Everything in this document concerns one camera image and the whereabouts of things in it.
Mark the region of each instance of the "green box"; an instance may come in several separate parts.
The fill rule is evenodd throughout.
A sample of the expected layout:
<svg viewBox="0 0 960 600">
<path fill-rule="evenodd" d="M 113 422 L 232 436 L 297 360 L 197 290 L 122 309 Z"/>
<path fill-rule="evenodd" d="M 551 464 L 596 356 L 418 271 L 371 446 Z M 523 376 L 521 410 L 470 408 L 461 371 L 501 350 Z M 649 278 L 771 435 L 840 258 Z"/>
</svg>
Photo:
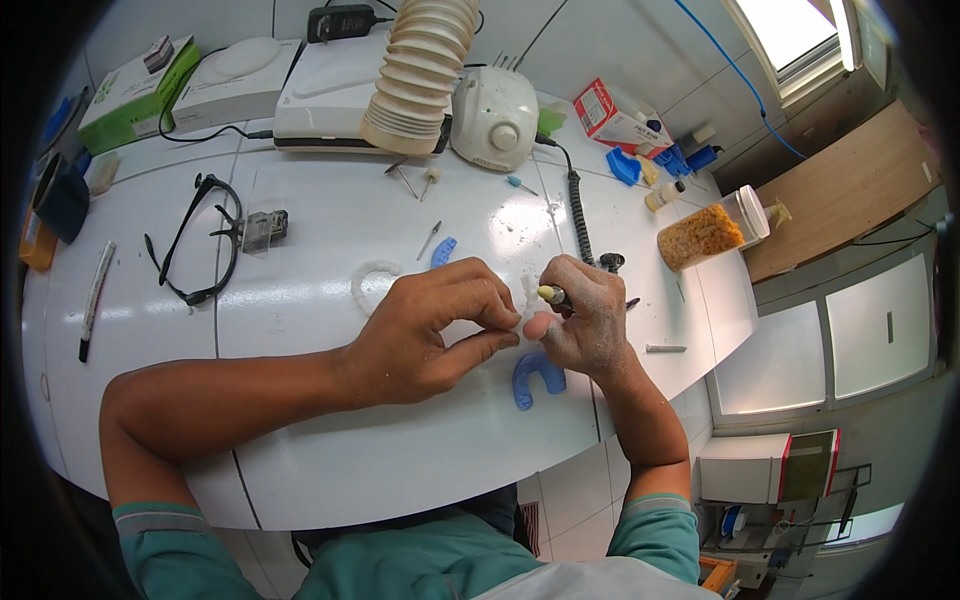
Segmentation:
<svg viewBox="0 0 960 600">
<path fill-rule="evenodd" d="M 153 75 L 143 63 L 146 54 L 107 73 L 77 131 L 92 155 L 159 133 L 160 113 L 185 82 L 186 71 L 200 60 L 193 36 L 173 46 L 174 56 Z M 163 129 L 173 129 L 170 110 L 162 116 Z"/>
</svg>

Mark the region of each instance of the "cabinet door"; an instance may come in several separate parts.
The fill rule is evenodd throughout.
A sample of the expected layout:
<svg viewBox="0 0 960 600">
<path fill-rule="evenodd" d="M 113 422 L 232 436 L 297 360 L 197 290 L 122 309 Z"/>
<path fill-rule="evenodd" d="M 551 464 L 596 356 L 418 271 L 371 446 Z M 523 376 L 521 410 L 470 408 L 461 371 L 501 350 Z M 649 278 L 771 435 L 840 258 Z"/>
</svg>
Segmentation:
<svg viewBox="0 0 960 600">
<path fill-rule="evenodd" d="M 827 296 L 836 398 L 926 369 L 930 292 L 923 255 Z"/>
<path fill-rule="evenodd" d="M 717 365 L 715 373 L 721 416 L 824 402 L 824 347 L 816 302 L 760 317 L 754 334 Z"/>
</svg>

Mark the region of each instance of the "floor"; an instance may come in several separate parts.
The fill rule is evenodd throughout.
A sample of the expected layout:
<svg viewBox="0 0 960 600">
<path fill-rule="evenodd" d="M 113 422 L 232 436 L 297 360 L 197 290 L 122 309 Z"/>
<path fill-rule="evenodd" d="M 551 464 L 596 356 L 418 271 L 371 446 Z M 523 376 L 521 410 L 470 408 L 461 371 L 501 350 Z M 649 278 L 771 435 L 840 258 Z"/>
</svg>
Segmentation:
<svg viewBox="0 0 960 600">
<path fill-rule="evenodd" d="M 696 456 L 712 435 L 707 384 L 698 380 L 670 401 L 686 432 L 694 501 L 700 496 Z M 540 560 L 602 558 L 630 481 L 630 465 L 614 436 L 586 452 L 517 483 L 521 504 L 540 504 Z M 306 568 L 294 555 L 289 532 L 217 529 L 244 576 L 264 598 L 289 599 Z"/>
</svg>

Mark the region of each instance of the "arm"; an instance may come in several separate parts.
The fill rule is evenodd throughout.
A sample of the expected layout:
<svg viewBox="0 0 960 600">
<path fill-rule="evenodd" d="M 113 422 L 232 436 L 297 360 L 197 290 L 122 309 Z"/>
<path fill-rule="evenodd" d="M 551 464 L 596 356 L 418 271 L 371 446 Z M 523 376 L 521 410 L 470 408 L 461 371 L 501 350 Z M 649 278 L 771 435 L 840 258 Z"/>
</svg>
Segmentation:
<svg viewBox="0 0 960 600">
<path fill-rule="evenodd" d="M 458 319 L 484 330 L 446 348 Z M 510 290 L 481 260 L 398 279 L 349 346 L 300 356 L 184 360 L 115 377 L 104 391 L 100 448 L 113 507 L 196 508 L 180 465 L 326 413 L 412 403 L 453 388 L 516 346 Z"/>
<path fill-rule="evenodd" d="M 540 284 L 564 288 L 575 314 L 554 307 L 565 317 L 561 322 L 539 312 L 523 334 L 540 340 L 553 363 L 589 375 L 603 390 L 631 464 L 624 502 L 664 492 L 689 499 L 686 434 L 627 341 L 623 280 L 563 255 L 550 262 Z"/>
</svg>

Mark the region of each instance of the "blue cable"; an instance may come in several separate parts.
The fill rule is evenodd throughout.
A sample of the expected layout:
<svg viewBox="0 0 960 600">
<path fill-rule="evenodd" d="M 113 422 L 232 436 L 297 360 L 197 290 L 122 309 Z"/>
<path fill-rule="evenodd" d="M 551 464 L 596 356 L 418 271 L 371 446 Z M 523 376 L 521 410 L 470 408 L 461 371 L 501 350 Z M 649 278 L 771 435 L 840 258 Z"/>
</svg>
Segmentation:
<svg viewBox="0 0 960 600">
<path fill-rule="evenodd" d="M 723 49 L 723 46 L 720 45 L 720 42 L 717 41 L 716 37 L 714 37 L 713 34 L 709 31 L 709 29 L 707 29 L 707 27 L 705 27 L 704 24 L 700 22 L 700 19 L 698 19 L 698 18 L 693 14 L 693 12 L 690 12 L 690 9 L 688 9 L 688 8 L 684 5 L 684 3 L 681 2 L 681 0 L 673 0 L 673 1 L 676 2 L 676 3 L 677 3 L 677 6 L 679 6 L 681 9 L 683 9 L 684 12 L 686 12 L 686 15 L 687 15 L 687 16 L 689 16 L 691 19 L 693 19 L 693 22 L 696 23 L 697 26 L 700 27 L 700 29 L 703 30 L 703 32 L 704 32 L 705 34 L 707 34 L 707 37 L 709 37 L 709 38 L 710 38 L 710 41 L 713 42 L 713 45 L 717 47 L 717 50 L 720 51 L 720 54 L 723 55 L 723 58 L 727 59 L 727 62 L 730 63 L 730 66 L 733 67 L 733 70 L 736 71 L 736 74 L 740 76 L 740 79 L 742 79 L 742 80 L 750 87 L 750 91 L 754 92 L 754 97 L 756 98 L 756 103 L 760 105 L 760 118 L 763 119 L 763 124 L 767 126 L 767 129 L 770 130 L 770 133 L 772 133 L 772 134 L 774 135 L 774 137 L 780 141 L 781 144 L 783 144 L 784 146 L 786 146 L 786 149 L 787 149 L 787 150 L 789 150 L 789 151 L 792 152 L 793 154 L 799 156 L 799 157 L 802 158 L 803 160 L 806 160 L 806 156 L 804 156 L 804 155 L 800 154 L 799 152 L 797 152 L 796 150 L 794 150 L 793 146 L 791 146 L 790 144 L 786 143 L 786 140 L 783 139 L 782 137 L 780 137 L 780 134 L 777 133 L 777 132 L 775 132 L 775 131 L 774 131 L 774 128 L 770 127 L 770 124 L 767 123 L 767 109 L 763 107 L 763 101 L 760 100 L 760 95 L 759 95 L 758 93 L 756 93 L 756 88 L 754 87 L 753 84 L 750 83 L 750 80 L 747 79 L 747 76 L 743 74 L 743 71 L 740 70 L 740 67 L 736 66 L 736 63 L 733 62 L 733 59 L 731 59 L 731 58 L 730 58 L 730 55 L 727 54 L 727 51 Z"/>
</svg>

